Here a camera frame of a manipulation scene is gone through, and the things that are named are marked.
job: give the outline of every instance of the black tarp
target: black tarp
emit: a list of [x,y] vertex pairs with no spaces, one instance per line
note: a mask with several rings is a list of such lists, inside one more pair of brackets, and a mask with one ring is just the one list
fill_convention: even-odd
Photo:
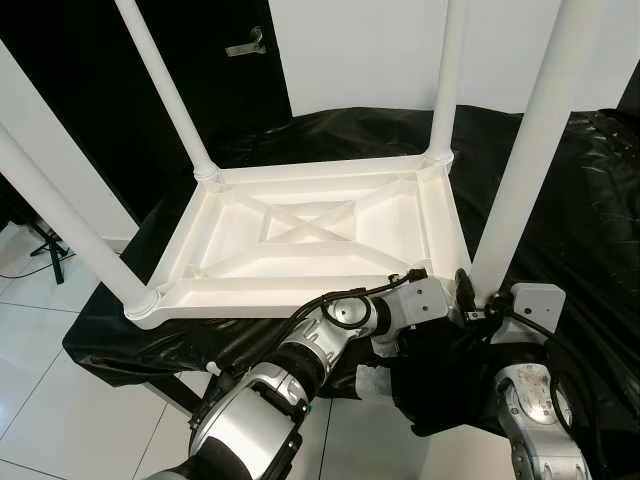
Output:
[[[423,111],[326,111],[260,134],[223,130],[208,146],[225,168],[417,154],[428,143],[431,118]],[[472,256],[520,120],[520,115],[476,107],[459,107],[456,113],[450,180]],[[572,114],[505,279],[506,285],[540,281],[566,291],[558,334],[597,372],[603,428],[635,435],[640,432],[639,149],[633,119],[614,111]],[[193,188],[187,172],[123,253],[143,281]],[[123,316],[122,306],[100,285],[67,333],[64,348],[79,365],[118,386],[204,370],[210,360],[223,369],[246,369],[283,323],[176,320],[144,331]],[[371,359],[367,342],[348,348],[324,395],[355,395],[355,366]],[[629,445],[629,451],[640,452],[636,446]]]

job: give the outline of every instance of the black cloth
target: black cloth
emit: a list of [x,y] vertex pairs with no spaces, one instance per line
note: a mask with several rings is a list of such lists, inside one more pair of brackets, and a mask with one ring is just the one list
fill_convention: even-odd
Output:
[[[352,108],[293,119],[260,134],[227,130],[209,141],[222,167],[423,152],[432,113]],[[459,107],[450,180],[473,256],[521,115]],[[614,111],[571,115],[505,279],[554,283],[567,293],[558,334],[597,372],[603,423],[640,431],[640,159],[638,124]],[[146,281],[194,188],[190,173],[145,219],[122,258]],[[281,333],[279,319],[170,320],[144,331],[100,285],[64,339],[79,365],[114,386],[204,370],[241,371]],[[562,363],[562,356],[556,357]],[[321,394],[355,397],[355,368],[372,360],[354,342]]]

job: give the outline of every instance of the white tile floor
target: white tile floor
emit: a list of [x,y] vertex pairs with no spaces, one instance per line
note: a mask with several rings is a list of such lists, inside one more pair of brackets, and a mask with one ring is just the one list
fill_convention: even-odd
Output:
[[[0,273],[48,263],[40,241],[0,232]],[[74,257],[0,278],[0,480],[138,480],[182,462],[187,417],[140,386],[112,388],[75,365],[61,340],[97,285]],[[182,379],[202,391],[204,373]],[[506,440],[470,427],[414,437],[392,407],[316,399],[301,429],[292,480],[513,479]]]

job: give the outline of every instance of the door handle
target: door handle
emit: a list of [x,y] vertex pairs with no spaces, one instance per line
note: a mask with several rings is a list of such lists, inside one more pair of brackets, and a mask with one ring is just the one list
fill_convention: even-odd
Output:
[[267,53],[262,39],[262,27],[253,27],[249,31],[249,42],[240,45],[232,45],[224,49],[227,57],[239,57],[240,55],[248,55],[250,53],[258,53],[264,55]]

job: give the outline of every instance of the door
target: door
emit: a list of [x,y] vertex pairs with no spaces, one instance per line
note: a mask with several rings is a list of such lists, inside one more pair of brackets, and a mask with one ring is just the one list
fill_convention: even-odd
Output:
[[[138,0],[138,6],[205,145],[229,125],[262,130],[291,118],[267,0]],[[227,55],[257,30],[263,53]],[[115,4],[10,2],[0,35],[140,222],[191,164]]]

